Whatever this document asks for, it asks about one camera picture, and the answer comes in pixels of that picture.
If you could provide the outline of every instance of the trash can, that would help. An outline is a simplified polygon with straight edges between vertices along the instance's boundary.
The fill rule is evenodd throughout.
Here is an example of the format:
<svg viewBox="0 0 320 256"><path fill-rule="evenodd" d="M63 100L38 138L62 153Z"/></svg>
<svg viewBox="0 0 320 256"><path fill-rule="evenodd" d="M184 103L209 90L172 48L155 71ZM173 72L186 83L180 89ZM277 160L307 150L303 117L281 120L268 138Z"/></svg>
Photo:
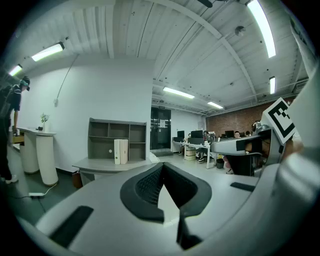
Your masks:
<svg viewBox="0 0 320 256"><path fill-rule="evenodd" d="M225 161L222 158L216 160L216 168L223 169L225 165Z"/></svg>

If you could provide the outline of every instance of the ceiling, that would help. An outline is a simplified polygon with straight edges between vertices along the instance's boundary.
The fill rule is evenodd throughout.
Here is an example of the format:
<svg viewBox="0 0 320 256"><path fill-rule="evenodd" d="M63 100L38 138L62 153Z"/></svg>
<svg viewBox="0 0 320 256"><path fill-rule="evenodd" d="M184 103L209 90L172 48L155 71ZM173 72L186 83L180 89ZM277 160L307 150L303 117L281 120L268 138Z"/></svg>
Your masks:
<svg viewBox="0 0 320 256"><path fill-rule="evenodd" d="M277 0L260 0L276 56L268 58L262 33L245 1L69 0L36 17L13 38L2 60L5 70L20 63L27 72L75 54L107 53L155 60L152 104L210 116L292 95L308 78L290 20ZM245 27L243 36L235 34ZM65 49L34 62L30 56L62 41ZM276 93L269 94L269 78ZM194 95L183 98L164 86ZM208 102L224 106L210 107Z"/></svg>

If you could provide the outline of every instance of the desk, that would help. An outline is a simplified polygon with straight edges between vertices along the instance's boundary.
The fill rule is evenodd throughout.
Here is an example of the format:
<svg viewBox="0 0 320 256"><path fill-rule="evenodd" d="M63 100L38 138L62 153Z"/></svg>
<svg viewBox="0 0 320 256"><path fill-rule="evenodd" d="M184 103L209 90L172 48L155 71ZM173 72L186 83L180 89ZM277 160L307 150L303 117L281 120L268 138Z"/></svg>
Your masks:
<svg viewBox="0 0 320 256"><path fill-rule="evenodd" d="M186 160L186 152L187 152L187 149L186 147L193 147L193 148L204 148L204 149L207 149L207 159L206 159L206 168L209 169L209 163L210 163L210 145L200 145L200 144L190 144L190 143L186 143L186 142L176 142L176 141L173 141L174 144L177 144L177 145L183 145L184 146L184 160Z"/></svg>
<svg viewBox="0 0 320 256"><path fill-rule="evenodd" d="M40 170L41 178L47 186L58 182L54 158L55 132L44 132L29 127L18 127L24 132L24 146L20 146L23 170L33 174Z"/></svg>
<svg viewBox="0 0 320 256"><path fill-rule="evenodd" d="M72 166L79 168L82 185L86 185L95 180L95 175L113 175L151 164L152 162L148 158L140 161L129 160L126 164L115 164L115 160L113 158L89 159L86 157Z"/></svg>

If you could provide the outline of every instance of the brick wall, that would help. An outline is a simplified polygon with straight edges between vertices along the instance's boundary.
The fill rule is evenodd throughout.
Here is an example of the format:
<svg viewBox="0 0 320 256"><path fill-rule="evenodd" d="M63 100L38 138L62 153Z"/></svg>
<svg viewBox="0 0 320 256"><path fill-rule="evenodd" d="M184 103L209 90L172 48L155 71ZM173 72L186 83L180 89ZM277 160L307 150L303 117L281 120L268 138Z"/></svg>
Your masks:
<svg viewBox="0 0 320 256"><path fill-rule="evenodd" d="M293 98L286 98L286 101L291 101ZM251 125L256 121L259 121L262 116L262 112L271 106L273 102L245 108L229 113L210 116L205 119L206 129L209 132L215 132L218 136L224 134L225 131L239 131L245 133L251 132Z"/></svg>

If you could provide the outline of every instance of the person wearing cap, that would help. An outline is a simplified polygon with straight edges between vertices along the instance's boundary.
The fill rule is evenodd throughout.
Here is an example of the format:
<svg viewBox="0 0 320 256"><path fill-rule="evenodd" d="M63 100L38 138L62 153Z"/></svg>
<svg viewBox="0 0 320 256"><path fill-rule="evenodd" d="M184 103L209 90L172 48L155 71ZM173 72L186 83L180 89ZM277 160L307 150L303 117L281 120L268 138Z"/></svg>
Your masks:
<svg viewBox="0 0 320 256"><path fill-rule="evenodd" d="M12 132L17 132L18 111L20 110L21 93L30 90L30 79L25 76L20 84L7 86L0 91L0 176L5 183L18 181L17 175L12 175L8 166L7 146L9 127L11 125L10 115L14 110Z"/></svg>

